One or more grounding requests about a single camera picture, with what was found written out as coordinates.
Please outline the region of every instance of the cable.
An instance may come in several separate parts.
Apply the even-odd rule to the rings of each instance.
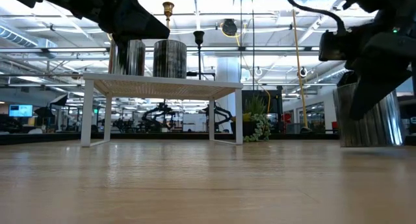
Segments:
[[[242,0],[240,0],[240,29],[242,29]],[[240,37],[240,42],[238,44],[239,45],[242,44],[242,36]],[[240,46],[239,46],[239,50],[240,50],[240,79],[239,79],[239,82],[241,82],[241,77],[242,77],[242,49],[240,49]]]
[[[224,23],[220,24],[220,28],[221,28],[221,32],[224,36],[229,37],[229,38],[239,38],[242,35],[243,30],[241,30],[239,35],[235,35],[235,36],[228,36],[223,30],[222,30],[222,26],[224,25]]]
[[[246,66],[247,66],[247,68],[248,68],[248,64],[247,64],[247,61],[246,61],[246,59],[244,58],[244,56],[242,57],[242,59],[244,60],[244,62],[246,63]],[[252,75],[252,77],[253,77],[253,80],[260,86],[260,88],[262,88],[266,93],[267,93],[267,95],[268,95],[268,105],[267,105],[267,114],[270,112],[270,102],[271,102],[271,100],[272,100],[272,96],[270,95],[270,93],[263,87],[263,86],[261,86],[260,84],[259,84],[259,82],[254,78],[254,74],[252,74],[251,72],[250,72],[250,75]]]
[[[254,67],[255,67],[255,64],[254,64],[254,61],[255,61],[255,29],[254,29],[254,0],[252,0],[252,19],[253,19],[253,91],[254,91],[254,74],[255,74],[255,71],[254,71]]]
[[[339,16],[337,16],[336,14],[334,14],[330,11],[327,11],[327,10],[319,10],[319,9],[310,8],[308,6],[301,6],[293,0],[287,0],[287,1],[292,6],[295,6],[295,7],[299,8],[300,10],[305,10],[305,11],[308,11],[308,12],[314,12],[314,13],[318,13],[318,14],[324,14],[326,16],[329,16],[329,17],[333,18],[337,22],[337,27],[338,27],[337,31],[338,31],[338,33],[345,33],[346,32],[344,21]]]
[[[304,110],[304,123],[305,123],[305,127],[307,127],[306,104],[305,104],[304,86],[302,85],[302,78],[300,76],[298,33],[296,31],[296,14],[294,12],[294,9],[292,9],[292,16],[293,16],[293,29],[294,29],[293,30],[294,31],[294,44],[296,45],[296,58],[298,61],[298,78],[299,78],[299,86],[300,86],[300,95],[302,96],[302,108]]]

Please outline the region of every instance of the striped metal can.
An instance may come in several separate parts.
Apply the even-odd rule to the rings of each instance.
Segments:
[[[117,75],[144,75],[146,45],[141,40],[130,40],[126,47],[111,43],[109,73]]]
[[[354,121],[349,113],[356,85],[347,84],[333,91],[341,147],[402,145],[404,133],[396,91],[384,97],[363,119]]]
[[[187,46],[175,40],[155,43],[153,76],[165,78],[187,78]]]

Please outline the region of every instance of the potted plant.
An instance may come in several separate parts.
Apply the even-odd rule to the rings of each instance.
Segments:
[[[242,135],[245,142],[258,142],[268,140],[271,124],[267,120],[266,106],[263,100],[255,95],[251,100],[246,100],[242,118]],[[231,130],[235,135],[235,118],[232,119]]]

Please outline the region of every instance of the computer monitor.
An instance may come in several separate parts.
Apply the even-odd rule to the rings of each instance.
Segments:
[[[10,117],[33,117],[32,105],[10,105],[8,108],[8,115]]]

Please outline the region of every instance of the red object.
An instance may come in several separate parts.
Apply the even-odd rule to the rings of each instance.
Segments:
[[[332,122],[332,129],[338,129],[338,122]]]

